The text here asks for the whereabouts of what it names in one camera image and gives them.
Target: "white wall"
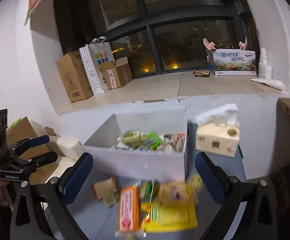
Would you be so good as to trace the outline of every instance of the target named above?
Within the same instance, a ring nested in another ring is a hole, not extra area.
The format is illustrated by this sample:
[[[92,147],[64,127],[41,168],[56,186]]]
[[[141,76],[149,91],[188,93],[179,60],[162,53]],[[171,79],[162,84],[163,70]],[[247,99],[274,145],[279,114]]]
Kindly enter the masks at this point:
[[[285,0],[247,0],[265,48],[272,78],[283,81],[290,95],[290,6]]]
[[[283,151],[287,147],[276,147],[278,95],[198,96],[180,102],[126,103],[55,114],[67,98],[56,72],[56,60],[61,51],[54,19],[49,17],[52,10],[50,4],[43,1],[31,20],[35,22],[24,26],[27,5],[28,0],[2,0],[0,3],[0,48],[4,48],[0,49],[0,109],[8,108],[9,124],[28,115],[36,122],[53,127],[61,136],[84,142],[113,113],[182,105],[187,108],[189,122],[194,122],[196,114],[224,103],[236,103],[247,178],[268,174],[290,163],[290,151]]]

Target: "colorful squares logo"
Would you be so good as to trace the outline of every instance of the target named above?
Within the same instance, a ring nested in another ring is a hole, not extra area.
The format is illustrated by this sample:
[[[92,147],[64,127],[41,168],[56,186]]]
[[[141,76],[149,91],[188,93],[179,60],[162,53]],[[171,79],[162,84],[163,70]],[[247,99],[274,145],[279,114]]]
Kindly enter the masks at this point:
[[[106,52],[96,54],[95,57],[97,59],[98,65],[109,61],[108,58],[107,58],[107,53]]]

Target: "orange package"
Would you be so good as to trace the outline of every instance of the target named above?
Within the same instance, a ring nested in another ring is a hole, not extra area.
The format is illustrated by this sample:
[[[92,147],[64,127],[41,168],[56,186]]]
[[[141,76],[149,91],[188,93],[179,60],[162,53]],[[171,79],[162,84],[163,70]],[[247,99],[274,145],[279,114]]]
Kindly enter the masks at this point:
[[[140,207],[136,186],[121,191],[118,210],[118,231],[137,231],[140,228]]]

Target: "pink object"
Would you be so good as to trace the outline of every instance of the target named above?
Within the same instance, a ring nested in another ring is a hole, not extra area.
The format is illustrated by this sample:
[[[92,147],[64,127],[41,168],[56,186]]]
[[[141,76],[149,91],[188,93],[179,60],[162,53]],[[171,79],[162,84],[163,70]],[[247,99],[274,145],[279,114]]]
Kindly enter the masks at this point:
[[[208,50],[211,50],[211,49],[215,49],[215,44],[214,42],[208,42],[207,38],[204,38],[203,39],[203,43],[205,45],[205,47],[208,49]]]
[[[246,50],[247,48],[247,37],[245,37],[245,43],[243,42],[239,42],[239,47],[240,47],[240,50]]]

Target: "white cardboard box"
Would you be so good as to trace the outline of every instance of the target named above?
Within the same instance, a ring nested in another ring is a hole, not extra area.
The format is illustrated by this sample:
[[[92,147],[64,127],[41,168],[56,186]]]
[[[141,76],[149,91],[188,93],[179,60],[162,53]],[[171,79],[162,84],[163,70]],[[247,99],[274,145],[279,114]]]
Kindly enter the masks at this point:
[[[131,152],[111,150],[116,139],[127,130],[161,136],[185,133],[182,152]],[[133,179],[156,179],[159,182],[184,181],[187,164],[187,117],[184,107],[113,114],[84,143],[99,171]]]

